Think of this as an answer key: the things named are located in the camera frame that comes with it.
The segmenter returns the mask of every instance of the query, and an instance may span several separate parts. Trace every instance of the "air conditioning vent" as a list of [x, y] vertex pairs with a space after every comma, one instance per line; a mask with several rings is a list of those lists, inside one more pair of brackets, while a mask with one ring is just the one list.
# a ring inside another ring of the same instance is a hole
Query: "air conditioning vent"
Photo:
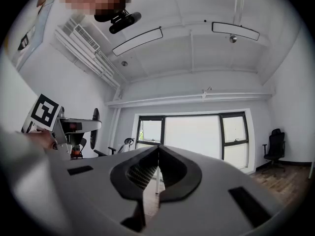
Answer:
[[99, 49], [99, 45], [91, 38], [91, 36], [82, 28], [82, 26], [77, 25], [74, 28], [74, 34], [79, 35], [85, 40], [85, 42], [92, 48], [93, 51]]

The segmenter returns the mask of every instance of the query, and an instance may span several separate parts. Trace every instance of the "ceiling light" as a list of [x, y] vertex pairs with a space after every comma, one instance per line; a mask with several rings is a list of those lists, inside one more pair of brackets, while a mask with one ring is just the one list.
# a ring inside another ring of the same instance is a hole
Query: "ceiling light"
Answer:
[[231, 25], [231, 24], [226, 24], [226, 23], [212, 22], [212, 31], [221, 32], [221, 33], [229, 33], [232, 35], [247, 37], [253, 40], [258, 40], [259, 38], [259, 33], [252, 29], [247, 29], [242, 26]]
[[145, 43], [151, 42], [151, 41], [159, 39], [159, 38], [163, 38], [162, 30], [160, 28], [153, 29], [151, 31], [148, 31], [148, 32], [145, 32], [141, 35], [138, 35], [138, 36], [126, 41], [125, 43], [117, 46], [116, 48], [113, 49], [113, 53], [116, 56], [119, 56], [119, 55], [139, 46], [139, 45], [143, 45]]

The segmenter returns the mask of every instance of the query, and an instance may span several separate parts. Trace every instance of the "window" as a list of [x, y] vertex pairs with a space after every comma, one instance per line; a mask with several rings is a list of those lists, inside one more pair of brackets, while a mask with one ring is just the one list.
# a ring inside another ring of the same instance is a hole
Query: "window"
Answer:
[[245, 113], [220, 114], [222, 159], [241, 169], [248, 166], [248, 130]]
[[167, 117], [164, 144], [220, 159], [219, 117]]
[[164, 144], [164, 124], [163, 117], [140, 117], [136, 148]]
[[140, 117], [136, 148], [169, 145], [248, 166], [249, 136], [245, 112]]

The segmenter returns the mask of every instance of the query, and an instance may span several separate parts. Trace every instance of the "black slot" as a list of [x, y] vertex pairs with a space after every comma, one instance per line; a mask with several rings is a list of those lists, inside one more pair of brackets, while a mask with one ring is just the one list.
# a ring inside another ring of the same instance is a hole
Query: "black slot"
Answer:
[[270, 214], [243, 187], [228, 191], [253, 227], [258, 227], [271, 218]]
[[78, 168], [69, 169], [68, 172], [70, 176], [80, 174], [83, 172], [91, 171], [93, 168], [91, 166], [82, 166]]

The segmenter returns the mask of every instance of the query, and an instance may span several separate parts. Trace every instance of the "camera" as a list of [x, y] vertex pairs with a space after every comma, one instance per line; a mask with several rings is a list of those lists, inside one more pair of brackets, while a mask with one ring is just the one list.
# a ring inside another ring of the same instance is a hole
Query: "camera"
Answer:
[[126, 10], [122, 10], [107, 15], [94, 15], [94, 18], [98, 22], [106, 22], [110, 20], [113, 25], [109, 28], [109, 31], [112, 34], [116, 34], [137, 23], [141, 19], [141, 14], [140, 12], [129, 14]]

